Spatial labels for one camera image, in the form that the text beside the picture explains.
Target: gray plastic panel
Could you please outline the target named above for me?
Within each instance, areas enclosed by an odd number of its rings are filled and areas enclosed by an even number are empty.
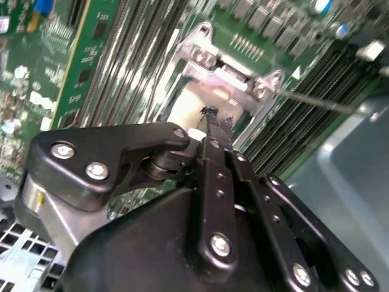
[[[389,291],[389,95],[362,106],[287,183]]]

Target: blue capacitor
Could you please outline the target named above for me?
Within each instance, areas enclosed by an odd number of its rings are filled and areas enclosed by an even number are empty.
[[[342,40],[348,36],[350,28],[347,24],[334,23],[331,25],[332,33],[338,40]]]
[[[40,15],[48,15],[53,10],[54,0],[37,0],[34,10]]]
[[[315,14],[323,14],[331,7],[331,0],[312,0],[311,11]]]

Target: metal rod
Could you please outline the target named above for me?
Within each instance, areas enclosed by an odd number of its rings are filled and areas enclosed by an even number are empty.
[[[349,115],[357,114],[357,115],[363,116],[363,117],[369,116],[371,114],[371,113],[363,112],[358,108],[353,108],[351,106],[341,105],[341,104],[336,103],[336,102],[330,102],[329,100],[321,100],[317,97],[306,96],[303,94],[288,92],[288,91],[284,91],[284,90],[275,90],[274,92],[281,95],[281,96],[287,97],[289,99],[296,100],[298,102],[308,103],[310,105],[318,106],[318,107],[324,108],[326,110],[336,111],[340,114],[349,114]]]

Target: motherboard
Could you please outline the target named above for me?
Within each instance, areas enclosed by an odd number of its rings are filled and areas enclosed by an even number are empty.
[[[74,124],[118,3],[0,4],[0,173],[16,185],[31,139]]]
[[[258,175],[285,178],[387,82],[388,32],[385,0],[4,1],[0,174],[20,183],[40,131],[187,130],[213,110]],[[173,186],[116,198],[114,213]]]

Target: ventilation grille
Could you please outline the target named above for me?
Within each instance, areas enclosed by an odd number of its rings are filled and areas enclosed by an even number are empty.
[[[0,214],[0,292],[53,291],[63,270],[56,247]]]

